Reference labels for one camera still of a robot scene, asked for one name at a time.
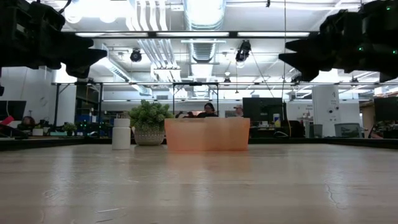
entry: man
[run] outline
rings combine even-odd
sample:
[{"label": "man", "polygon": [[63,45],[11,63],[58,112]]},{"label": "man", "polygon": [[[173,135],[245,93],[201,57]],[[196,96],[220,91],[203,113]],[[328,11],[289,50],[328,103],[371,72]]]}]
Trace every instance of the man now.
[{"label": "man", "polygon": [[234,109],[235,109],[235,116],[243,117],[243,107],[242,107],[242,105],[236,105],[234,107]]}]

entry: ceiling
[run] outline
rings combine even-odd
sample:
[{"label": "ceiling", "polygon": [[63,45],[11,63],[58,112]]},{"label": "ceiling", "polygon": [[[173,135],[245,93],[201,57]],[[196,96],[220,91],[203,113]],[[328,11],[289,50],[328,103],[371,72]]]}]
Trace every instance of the ceiling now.
[{"label": "ceiling", "polygon": [[[47,2],[55,8],[65,4],[65,1]],[[360,0],[287,0],[286,3],[283,0],[271,0],[270,7],[265,7],[265,3],[266,1],[256,0],[227,0],[223,30],[315,31],[318,30],[319,25],[325,20],[326,16],[338,12],[338,10],[331,9],[348,8],[355,10],[360,5]],[[67,24],[64,29],[77,32],[128,31],[125,18],[128,12],[124,10],[126,4],[127,1],[123,0],[110,1],[106,11],[101,9],[99,5],[93,5],[92,9],[84,9],[87,11],[98,11],[99,13],[113,13],[117,19],[112,23],[104,23],[99,17],[91,15],[84,17],[76,24]],[[169,30],[185,30],[183,11],[180,10],[182,0],[168,0],[166,5],[166,21]],[[143,53],[142,60],[138,63],[131,62],[129,58],[133,48],[140,47],[136,39],[101,39],[96,41],[108,47],[109,57],[125,71],[129,72],[130,76],[143,82],[151,81],[151,62],[146,54],[141,50],[141,53]],[[278,54],[285,52],[284,44],[286,40],[284,39],[251,39],[252,54],[245,61],[243,68],[236,68],[234,61],[236,49],[242,40],[226,39],[225,41],[223,44],[218,44],[216,57],[214,62],[212,62],[214,64],[211,72],[213,80],[222,82],[225,72],[230,72],[231,77],[238,76],[238,82],[261,82],[263,80],[282,82],[284,74],[286,81],[289,82],[290,77],[294,75],[294,72],[289,73],[292,67],[278,59]],[[177,64],[181,69],[181,77],[183,79],[191,77],[191,59],[188,45],[182,44],[180,39],[172,39],[171,42]],[[348,82],[352,76],[362,73],[364,72],[357,71],[352,74],[344,74],[343,71],[339,71],[338,78],[340,81]],[[378,75],[378,73],[367,75],[361,82],[375,82],[378,80]],[[99,82],[113,82],[113,74],[102,65],[93,65],[90,77]]]}]

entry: plastic bin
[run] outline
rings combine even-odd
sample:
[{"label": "plastic bin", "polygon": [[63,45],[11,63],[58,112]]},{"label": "plastic bin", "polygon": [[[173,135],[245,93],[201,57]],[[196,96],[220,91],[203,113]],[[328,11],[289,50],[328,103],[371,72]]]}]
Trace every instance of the plastic bin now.
[{"label": "plastic bin", "polygon": [[170,151],[246,151],[249,118],[166,119],[167,147]]}]

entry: table surface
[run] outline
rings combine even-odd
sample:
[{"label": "table surface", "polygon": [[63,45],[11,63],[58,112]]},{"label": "table surface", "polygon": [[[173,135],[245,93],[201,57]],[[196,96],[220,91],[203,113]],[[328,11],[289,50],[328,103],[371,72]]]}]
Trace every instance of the table surface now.
[{"label": "table surface", "polygon": [[0,152],[0,223],[397,223],[398,152],[322,144],[248,152]]}]

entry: spotlight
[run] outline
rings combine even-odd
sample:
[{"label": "spotlight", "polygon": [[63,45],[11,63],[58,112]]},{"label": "spotlight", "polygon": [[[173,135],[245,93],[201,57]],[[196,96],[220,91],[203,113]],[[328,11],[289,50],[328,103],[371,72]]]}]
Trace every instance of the spotlight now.
[{"label": "spotlight", "polygon": [[250,41],[244,40],[239,47],[239,50],[236,54],[236,62],[241,63],[244,62],[249,57],[249,52],[251,51]]},{"label": "spotlight", "polygon": [[140,49],[133,49],[130,59],[132,62],[140,62],[142,59],[142,55],[140,53]]}]

